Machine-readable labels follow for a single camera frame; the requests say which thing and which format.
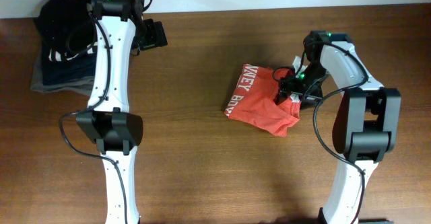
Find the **red t-shirt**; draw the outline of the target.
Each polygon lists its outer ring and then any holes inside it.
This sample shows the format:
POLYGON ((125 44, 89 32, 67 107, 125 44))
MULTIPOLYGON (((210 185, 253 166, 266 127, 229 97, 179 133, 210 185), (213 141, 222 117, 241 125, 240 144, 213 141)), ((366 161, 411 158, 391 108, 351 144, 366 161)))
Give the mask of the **red t-shirt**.
POLYGON ((275 136, 285 137, 288 129, 300 120, 301 101, 299 97, 289 95, 277 103, 279 84, 272 73, 271 68, 244 64, 224 114, 275 136))

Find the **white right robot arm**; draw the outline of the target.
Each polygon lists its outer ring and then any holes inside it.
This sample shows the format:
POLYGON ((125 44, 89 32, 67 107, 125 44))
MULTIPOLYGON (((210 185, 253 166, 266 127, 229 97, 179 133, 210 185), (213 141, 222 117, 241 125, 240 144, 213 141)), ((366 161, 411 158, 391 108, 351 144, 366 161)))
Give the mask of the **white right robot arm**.
POLYGON ((366 69, 346 33, 312 30, 303 40, 304 51, 291 75, 274 77, 276 103, 296 96, 303 108, 313 108, 312 123, 330 97, 342 95, 332 130, 337 170, 331 193, 319 209, 316 223, 359 223, 367 183, 396 143, 401 94, 386 88, 366 69))

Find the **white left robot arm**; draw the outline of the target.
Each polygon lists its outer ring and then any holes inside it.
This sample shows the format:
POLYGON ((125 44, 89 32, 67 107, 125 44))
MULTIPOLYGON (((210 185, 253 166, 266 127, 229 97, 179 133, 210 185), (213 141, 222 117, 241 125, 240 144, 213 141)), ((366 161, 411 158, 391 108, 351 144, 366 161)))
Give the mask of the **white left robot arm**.
POLYGON ((168 44, 162 23, 143 18, 149 6, 145 0, 92 0, 96 70, 88 106, 75 120, 104 165, 107 223, 140 222, 134 172, 143 119, 130 112, 129 61, 168 44))

